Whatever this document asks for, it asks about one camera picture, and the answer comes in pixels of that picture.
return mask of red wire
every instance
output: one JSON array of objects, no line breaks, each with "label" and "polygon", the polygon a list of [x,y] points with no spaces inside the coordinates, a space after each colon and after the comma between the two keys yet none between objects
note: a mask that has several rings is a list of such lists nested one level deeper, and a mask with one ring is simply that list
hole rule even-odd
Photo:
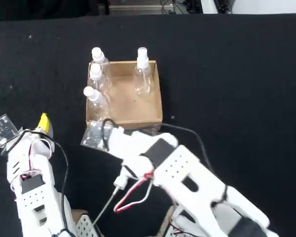
[{"label": "red wire", "polygon": [[130,206],[126,206],[126,207],[124,207],[124,208],[121,208],[121,209],[119,209],[119,207],[125,202],[125,200],[131,195],[131,193],[134,191],[134,190],[136,190],[142,183],[144,183],[147,179],[149,179],[151,176],[153,175],[153,171],[152,172],[150,172],[150,173],[146,173],[146,174],[144,174],[144,178],[142,179],[142,180],[140,180],[137,184],[135,184],[135,185],[133,185],[128,191],[127,191],[127,193],[126,193],[126,195],[122,198],[122,201],[120,202],[120,204],[116,207],[116,208],[114,208],[115,209],[115,213],[120,213],[120,212],[122,212],[122,211],[124,211],[124,210],[126,210],[126,209],[128,209],[128,208],[130,208],[130,207],[132,207],[132,206],[134,206],[134,205],[136,205],[136,203],[135,204],[133,204],[133,205],[130,205]]}]

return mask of perforated metal plate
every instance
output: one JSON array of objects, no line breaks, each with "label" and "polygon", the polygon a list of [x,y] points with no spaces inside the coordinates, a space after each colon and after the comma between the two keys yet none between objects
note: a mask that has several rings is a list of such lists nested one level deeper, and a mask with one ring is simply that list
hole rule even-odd
[{"label": "perforated metal plate", "polygon": [[9,117],[7,115],[2,115],[0,117],[0,148],[18,135],[19,132]]},{"label": "perforated metal plate", "polygon": [[[104,143],[101,137],[101,122],[91,121],[85,130],[81,145],[101,151],[105,151]],[[111,125],[105,125],[104,136],[108,140],[112,131]]]},{"label": "perforated metal plate", "polygon": [[77,237],[100,237],[88,215],[83,214],[76,225]]}]

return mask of black cable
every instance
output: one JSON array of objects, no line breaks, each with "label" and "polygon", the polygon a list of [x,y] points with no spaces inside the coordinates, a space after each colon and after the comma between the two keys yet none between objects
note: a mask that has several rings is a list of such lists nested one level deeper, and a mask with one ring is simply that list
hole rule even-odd
[{"label": "black cable", "polygon": [[105,146],[105,148],[107,149],[107,151],[110,150],[109,148],[109,142],[108,140],[105,138],[105,134],[104,134],[104,127],[105,127],[105,124],[110,121],[114,127],[117,127],[117,124],[116,122],[114,122],[114,120],[110,119],[110,118],[106,118],[105,120],[103,120],[102,122],[102,125],[101,125],[101,138],[102,138],[102,141],[103,141],[103,144]]},{"label": "black cable", "polygon": [[165,6],[165,4],[167,4],[167,2],[168,2],[169,0],[164,0],[164,1],[165,1],[164,3],[162,3],[162,1],[163,1],[163,0],[160,0],[161,13],[162,13],[162,14],[167,14],[166,11],[164,10],[164,6]]},{"label": "black cable", "polygon": [[44,138],[47,138],[49,140],[51,140],[52,142],[54,142],[62,151],[64,158],[66,160],[66,172],[65,172],[65,177],[64,177],[64,182],[61,188],[61,214],[62,214],[62,218],[63,218],[63,222],[64,222],[64,228],[56,235],[59,236],[63,231],[66,231],[71,237],[75,237],[75,235],[68,230],[68,223],[67,223],[67,219],[66,219],[66,215],[65,215],[65,186],[66,186],[66,182],[67,182],[67,176],[68,176],[68,172],[69,172],[69,162],[68,162],[68,158],[67,155],[63,149],[63,147],[55,141],[54,138],[48,136],[45,133],[42,132],[35,132],[35,131],[30,131],[30,130],[24,130],[21,135],[19,136],[19,138],[16,140],[16,142],[9,148],[9,150],[7,150],[4,155],[8,155],[9,152],[21,141],[21,139],[23,138],[24,134],[30,132],[32,134],[38,134],[40,136],[43,136]]},{"label": "black cable", "polygon": [[176,125],[172,125],[172,124],[167,124],[167,123],[159,123],[159,124],[149,125],[149,126],[145,126],[145,127],[140,127],[140,128],[137,128],[137,129],[126,129],[126,131],[139,131],[139,130],[154,128],[154,127],[160,127],[160,126],[174,128],[174,129],[177,129],[177,130],[182,130],[182,131],[186,131],[186,132],[189,132],[189,133],[194,134],[195,137],[196,137],[196,139],[197,139],[197,141],[198,141],[198,143],[199,143],[199,145],[200,145],[200,147],[201,147],[202,155],[203,155],[203,158],[204,158],[204,161],[206,163],[207,168],[213,174],[215,174],[215,172],[213,170],[213,167],[212,167],[212,165],[211,165],[211,163],[209,161],[209,158],[207,156],[207,153],[206,153],[206,150],[205,150],[205,146],[204,146],[204,143],[203,143],[201,137],[194,130],[192,130],[192,129],[185,128],[185,127],[180,127],[180,126],[176,126]]},{"label": "black cable", "polygon": [[173,1],[173,6],[176,6],[176,7],[177,7],[177,9],[179,9],[179,10],[180,10],[180,12],[181,12],[182,14],[184,14],[184,12],[182,11],[182,9],[181,9],[181,8],[179,8],[179,6],[177,5],[177,1]]}]

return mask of black table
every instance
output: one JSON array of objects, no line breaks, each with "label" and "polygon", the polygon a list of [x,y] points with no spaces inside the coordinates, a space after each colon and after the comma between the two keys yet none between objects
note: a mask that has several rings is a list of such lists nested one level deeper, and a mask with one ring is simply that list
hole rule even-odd
[{"label": "black table", "polygon": [[[146,46],[158,62],[164,121],[201,134],[219,177],[264,211],[280,236],[296,234],[296,15],[0,22],[0,115],[17,127],[35,127],[48,112],[71,163],[66,195],[92,218],[120,170],[117,159],[79,145],[82,89],[97,45],[112,61],[135,60],[137,48]],[[196,142],[173,133],[200,157]],[[60,189],[60,152],[51,163]],[[144,193],[143,187],[133,199]],[[21,236],[13,199],[0,157],[0,236]],[[154,235],[170,204],[153,188],[144,204],[121,214],[111,205],[99,226],[109,237]]]}]

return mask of cable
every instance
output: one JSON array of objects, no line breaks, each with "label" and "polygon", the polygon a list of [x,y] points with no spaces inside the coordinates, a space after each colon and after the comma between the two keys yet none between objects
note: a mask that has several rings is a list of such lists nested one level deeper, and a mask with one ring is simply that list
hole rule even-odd
[{"label": "cable", "polygon": [[95,221],[92,223],[92,225],[94,226],[97,221],[100,219],[100,217],[102,216],[103,212],[106,210],[106,208],[108,207],[108,205],[110,204],[110,202],[113,200],[113,198],[115,197],[115,194],[117,193],[117,191],[119,190],[119,187],[116,187],[111,195],[111,197],[109,198],[109,200],[107,201],[107,203],[104,205],[104,207],[102,208],[101,212],[99,213],[99,215],[97,216],[97,218],[95,219]]},{"label": "cable", "polygon": [[37,170],[37,169],[31,169],[31,170],[24,171],[24,172],[22,172],[21,174],[16,175],[16,176],[12,179],[12,181],[11,181],[11,183],[10,183],[10,189],[14,192],[15,189],[14,189],[14,187],[13,187],[13,182],[16,180],[17,177],[19,177],[19,176],[21,176],[21,175],[24,175],[24,174],[30,174],[30,173],[32,173],[32,172],[37,172],[37,173],[39,173],[39,174],[42,174],[42,172],[41,172],[40,170]]},{"label": "cable", "polygon": [[186,231],[181,230],[180,228],[174,226],[174,225],[172,224],[171,220],[170,220],[170,222],[169,222],[169,225],[172,226],[173,228],[175,228],[175,229],[181,231],[181,232],[184,233],[184,234],[187,234],[187,235],[190,235],[190,236],[193,236],[193,237],[203,237],[203,236],[196,236],[196,235],[194,235],[194,234],[192,234],[192,233],[189,233],[189,232],[186,232]]},{"label": "cable", "polygon": [[164,1],[165,1],[164,3],[162,3],[162,1],[163,1],[163,0],[160,0],[161,13],[162,13],[162,14],[167,14],[167,12],[164,10],[164,6],[165,6],[165,4],[167,4],[167,2],[168,2],[169,0],[164,0]]},{"label": "cable", "polygon": [[145,200],[147,200],[149,194],[150,194],[150,190],[151,190],[151,187],[152,187],[152,180],[150,181],[149,183],[149,186],[148,186],[148,189],[147,189],[147,192],[146,192],[146,195],[145,197],[140,200],[140,201],[135,201],[135,202],[132,202],[132,203],[129,203],[125,206],[122,206],[120,207],[124,202],[125,200],[129,197],[129,195],[135,190],[137,189],[142,183],[144,183],[147,179],[151,178],[151,176],[153,175],[153,171],[151,173],[147,173],[144,175],[144,178],[138,180],[128,191],[127,193],[125,194],[125,196],[115,205],[115,207],[113,208],[113,211],[115,213],[120,213],[130,207],[132,207],[133,205],[136,205],[136,204],[140,204],[142,202],[144,202]]},{"label": "cable", "polygon": [[195,135],[200,147],[201,147],[201,151],[202,151],[202,155],[203,155],[203,158],[204,158],[204,161],[207,165],[207,168],[213,173],[215,174],[214,170],[213,170],[213,167],[209,161],[209,158],[207,156],[207,153],[206,153],[206,149],[205,149],[205,146],[204,146],[204,143],[201,139],[201,137],[192,129],[189,129],[189,128],[185,128],[185,127],[180,127],[180,126],[176,126],[176,125],[172,125],[172,124],[168,124],[168,123],[159,123],[159,124],[154,124],[154,125],[149,125],[149,126],[145,126],[145,127],[140,127],[140,128],[137,128],[137,129],[127,129],[126,131],[139,131],[139,130],[145,130],[145,129],[149,129],[149,128],[154,128],[154,127],[160,127],[160,126],[164,126],[164,127],[169,127],[169,128],[174,128],[174,129],[177,129],[177,130],[182,130],[182,131],[186,131],[186,132],[189,132],[189,133],[192,133]]},{"label": "cable", "polygon": [[177,2],[178,1],[173,1],[173,6],[176,6],[177,7],[177,9],[179,9],[180,10],[180,12],[182,13],[182,14],[184,14],[184,12],[182,11],[182,9],[177,5]]},{"label": "cable", "polygon": [[63,149],[63,147],[55,141],[54,138],[48,136],[45,133],[42,132],[36,132],[36,131],[30,131],[30,130],[24,130],[21,135],[19,136],[19,138],[16,140],[16,142],[8,149],[6,150],[3,154],[8,155],[9,152],[21,141],[21,139],[23,138],[24,134],[30,132],[32,134],[38,134],[40,136],[43,136],[44,138],[47,138],[49,140],[51,140],[52,142],[54,142],[62,151],[64,158],[66,160],[66,171],[65,171],[65,177],[64,177],[64,182],[61,188],[61,214],[62,214],[62,218],[63,218],[63,222],[64,222],[64,228],[56,235],[59,236],[63,231],[66,231],[70,236],[75,237],[75,235],[73,233],[71,233],[68,230],[68,223],[67,223],[67,219],[66,219],[66,215],[65,215],[65,203],[64,203],[64,199],[65,199],[65,186],[66,186],[66,182],[67,182],[67,177],[68,177],[68,172],[69,172],[69,162],[68,162],[68,158],[67,155]]},{"label": "cable", "polygon": [[107,138],[105,137],[104,127],[105,127],[105,124],[107,122],[109,122],[109,121],[113,124],[113,127],[117,127],[116,122],[114,120],[110,119],[110,118],[106,118],[102,122],[102,125],[101,125],[101,138],[102,138],[103,144],[104,144],[105,148],[107,149],[107,151],[110,151],[110,148],[109,148],[109,142],[108,142]]},{"label": "cable", "polygon": [[31,151],[32,151],[32,146],[35,142],[37,141],[43,141],[43,142],[46,142],[48,144],[48,147],[49,147],[49,157],[48,159],[51,158],[51,156],[53,155],[53,151],[52,151],[52,148],[51,148],[51,144],[50,142],[47,140],[47,139],[44,139],[44,138],[37,138],[35,139],[34,141],[32,141],[31,145],[30,145],[30,150],[29,150],[29,154],[31,154]]},{"label": "cable", "polygon": [[116,212],[116,213],[120,213],[120,212],[122,212],[122,211],[124,211],[124,210],[126,210],[126,209],[128,209],[128,208],[130,208],[130,207],[132,207],[133,205],[137,205],[137,204],[140,204],[140,203],[143,203],[144,201],[146,201],[147,198],[148,198],[148,196],[149,196],[149,194],[150,194],[152,184],[153,184],[153,180],[151,179],[150,182],[149,182],[149,186],[148,186],[148,188],[147,188],[146,195],[144,196],[143,199],[141,199],[140,201],[134,201],[134,202],[131,202],[131,203],[125,205],[125,206],[122,206],[122,207],[116,208],[116,209],[115,209],[115,212]]}]

